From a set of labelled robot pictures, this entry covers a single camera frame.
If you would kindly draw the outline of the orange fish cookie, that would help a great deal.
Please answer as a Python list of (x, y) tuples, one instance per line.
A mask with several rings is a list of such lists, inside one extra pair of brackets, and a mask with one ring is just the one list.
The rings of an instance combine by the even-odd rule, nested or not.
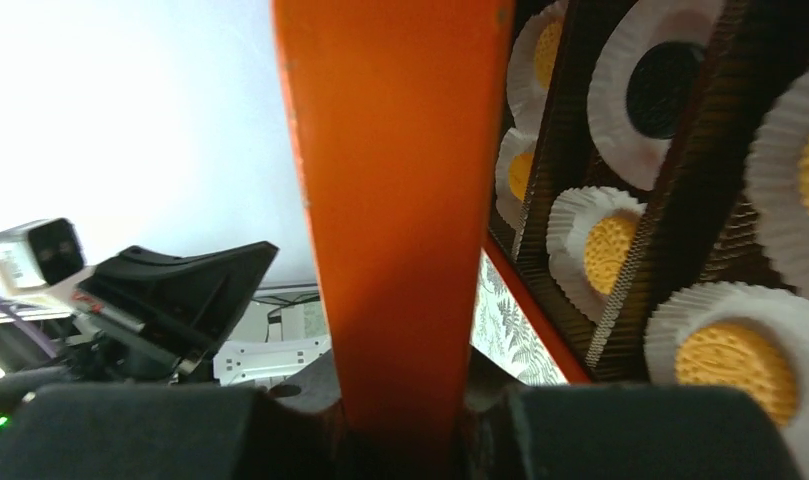
[(589, 284), (599, 294), (612, 293), (636, 230), (636, 219), (622, 216), (603, 218), (590, 229), (583, 268)]
[(562, 20), (551, 21), (543, 28), (537, 39), (533, 67), (536, 81), (544, 90), (547, 90), (551, 83), (562, 30)]

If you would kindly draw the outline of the orange cookie tin box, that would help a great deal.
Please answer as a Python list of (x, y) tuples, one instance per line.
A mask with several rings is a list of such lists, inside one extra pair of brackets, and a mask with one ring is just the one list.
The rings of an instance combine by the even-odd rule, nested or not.
[(568, 350), (543, 479), (809, 479), (809, 1), (552, 1), (507, 68), (493, 238)]

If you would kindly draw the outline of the orange tin lid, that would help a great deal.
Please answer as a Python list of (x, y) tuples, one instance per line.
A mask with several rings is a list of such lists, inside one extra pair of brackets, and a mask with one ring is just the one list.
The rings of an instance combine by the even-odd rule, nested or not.
[(445, 443), (463, 404), (514, 5), (272, 9), (349, 424)]

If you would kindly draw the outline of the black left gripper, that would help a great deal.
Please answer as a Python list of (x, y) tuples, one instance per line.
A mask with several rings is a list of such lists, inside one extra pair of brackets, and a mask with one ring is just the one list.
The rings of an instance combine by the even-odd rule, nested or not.
[[(86, 378), (168, 382), (211, 364), (279, 249), (179, 257), (130, 246), (70, 303), (98, 332)], [(65, 382), (22, 392), (0, 431), (0, 479), (332, 479), (333, 357), (271, 390)]]

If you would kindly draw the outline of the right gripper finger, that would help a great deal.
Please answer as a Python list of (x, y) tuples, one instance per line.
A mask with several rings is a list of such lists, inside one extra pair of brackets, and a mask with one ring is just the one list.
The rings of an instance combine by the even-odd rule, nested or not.
[(470, 479), (800, 479), (768, 415), (730, 387), (530, 387), (473, 350)]

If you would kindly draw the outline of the black round cookie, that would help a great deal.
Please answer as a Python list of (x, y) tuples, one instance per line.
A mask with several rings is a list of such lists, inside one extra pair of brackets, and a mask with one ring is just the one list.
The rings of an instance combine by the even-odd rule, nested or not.
[(661, 42), (640, 58), (626, 89), (626, 113), (645, 137), (674, 137), (705, 57), (705, 48), (685, 41)]

